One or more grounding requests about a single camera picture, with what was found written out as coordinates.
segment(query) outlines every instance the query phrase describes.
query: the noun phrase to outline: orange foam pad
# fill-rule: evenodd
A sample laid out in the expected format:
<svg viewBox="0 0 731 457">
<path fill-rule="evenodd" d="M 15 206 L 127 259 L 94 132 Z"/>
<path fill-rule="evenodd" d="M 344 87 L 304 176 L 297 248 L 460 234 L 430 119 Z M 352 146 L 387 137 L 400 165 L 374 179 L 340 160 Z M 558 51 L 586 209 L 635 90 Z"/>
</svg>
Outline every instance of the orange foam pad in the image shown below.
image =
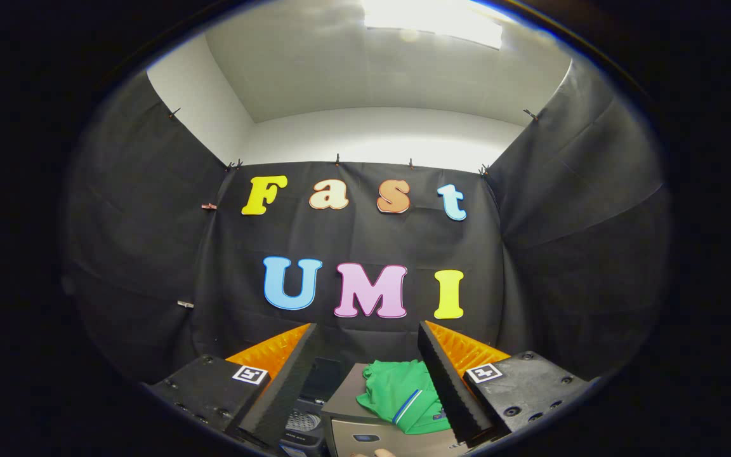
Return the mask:
<svg viewBox="0 0 731 457">
<path fill-rule="evenodd" d="M 441 325 L 434 324 L 430 321 L 425 321 L 425 324 L 433 332 L 438 344 L 444 349 L 445 354 L 447 354 L 447 359 L 456 368 L 462 381 L 464 381 L 464 372 L 469 368 L 484 364 L 493 364 L 493 362 L 510 358 L 510 355 L 497 350 L 491 345 L 473 340 L 469 336 L 445 329 Z"/>
<path fill-rule="evenodd" d="M 242 350 L 235 355 L 231 355 L 226 361 L 267 370 L 270 373 L 270 384 L 272 384 L 275 377 L 278 376 L 278 372 L 284 367 L 285 362 L 292 355 L 295 346 L 301 341 L 301 337 L 304 336 L 304 333 L 306 333 L 309 327 L 310 324 L 304 324 L 288 332 L 275 335 L 273 338 L 253 345 L 253 347 Z"/>
</svg>

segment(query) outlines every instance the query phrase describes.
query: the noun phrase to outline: yellow letter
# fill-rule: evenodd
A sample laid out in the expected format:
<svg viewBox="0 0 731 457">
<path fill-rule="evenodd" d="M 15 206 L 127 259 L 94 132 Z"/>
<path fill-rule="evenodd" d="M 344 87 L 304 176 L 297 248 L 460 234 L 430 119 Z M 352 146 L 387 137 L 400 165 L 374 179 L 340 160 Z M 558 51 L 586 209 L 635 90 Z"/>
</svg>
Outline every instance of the yellow letter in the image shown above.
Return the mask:
<svg viewBox="0 0 731 457">
<path fill-rule="evenodd" d="M 322 180 L 313 189 L 317 192 L 310 197 L 310 206 L 316 210 L 342 210 L 348 205 L 346 183 L 342 180 Z"/>
<path fill-rule="evenodd" d="M 287 187 L 286 176 L 256 176 L 250 182 L 253 183 L 250 199 L 247 200 L 247 206 L 241 208 L 241 214 L 244 216 L 261 215 L 267 212 L 267 209 L 264 208 L 264 200 L 266 199 L 267 203 L 275 200 L 275 193 L 278 192 L 275 185 L 282 189 Z"/>
<path fill-rule="evenodd" d="M 458 319 L 464 315 L 459 308 L 459 281 L 464 273 L 458 270 L 441 270 L 433 275 L 438 281 L 438 309 L 433 313 L 436 319 Z"/>
</svg>

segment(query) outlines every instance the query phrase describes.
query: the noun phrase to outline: light blue letter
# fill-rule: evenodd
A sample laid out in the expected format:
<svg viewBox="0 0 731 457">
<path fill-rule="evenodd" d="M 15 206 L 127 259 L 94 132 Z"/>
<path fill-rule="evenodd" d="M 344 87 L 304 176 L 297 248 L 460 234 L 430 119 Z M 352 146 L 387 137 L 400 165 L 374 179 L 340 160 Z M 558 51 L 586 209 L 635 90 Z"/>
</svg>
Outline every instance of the light blue letter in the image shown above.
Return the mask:
<svg viewBox="0 0 731 457">
<path fill-rule="evenodd" d="M 315 278 L 317 270 L 323 266 L 320 260 L 314 258 L 302 258 L 298 260 L 298 266 L 304 271 L 301 282 L 301 293 L 296 297 L 290 297 L 284 293 L 284 273 L 292 262 L 284 257 L 267 257 L 264 259 L 264 266 L 267 271 L 264 273 L 264 296 L 267 301 L 276 308 L 282 310 L 301 310 L 312 304 L 314 300 Z"/>
<path fill-rule="evenodd" d="M 467 217 L 467 211 L 459 209 L 459 200 L 464 200 L 464 194 L 456 190 L 455 185 L 443 185 L 436 192 L 444 197 L 444 212 L 450 219 L 464 220 Z"/>
</svg>

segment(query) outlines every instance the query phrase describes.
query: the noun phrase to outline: mesh grill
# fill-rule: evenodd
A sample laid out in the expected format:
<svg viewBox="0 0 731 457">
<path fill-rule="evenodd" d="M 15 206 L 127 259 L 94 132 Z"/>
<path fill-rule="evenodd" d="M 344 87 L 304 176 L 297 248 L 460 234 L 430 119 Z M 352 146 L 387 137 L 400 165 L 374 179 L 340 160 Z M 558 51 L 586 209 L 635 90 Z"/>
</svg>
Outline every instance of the mesh grill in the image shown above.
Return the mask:
<svg viewBox="0 0 731 457">
<path fill-rule="evenodd" d="M 287 430 L 296 432 L 308 432 L 316 429 L 317 425 L 320 425 L 320 417 L 315 414 L 302 413 L 296 409 L 293 409 L 287 420 Z"/>
</svg>

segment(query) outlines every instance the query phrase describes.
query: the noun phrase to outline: hand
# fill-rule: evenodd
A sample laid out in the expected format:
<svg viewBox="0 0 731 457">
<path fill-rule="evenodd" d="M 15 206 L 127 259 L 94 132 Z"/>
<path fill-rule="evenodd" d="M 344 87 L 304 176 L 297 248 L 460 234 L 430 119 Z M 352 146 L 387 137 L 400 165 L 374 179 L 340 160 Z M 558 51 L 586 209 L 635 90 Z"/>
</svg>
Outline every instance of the hand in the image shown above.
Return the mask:
<svg viewBox="0 0 731 457">
<path fill-rule="evenodd" d="M 351 457 L 366 457 L 366 456 L 363 454 L 355 454 L 352 452 Z M 396 457 L 396 456 L 388 449 L 377 449 L 377 451 L 374 451 L 374 457 Z"/>
</svg>

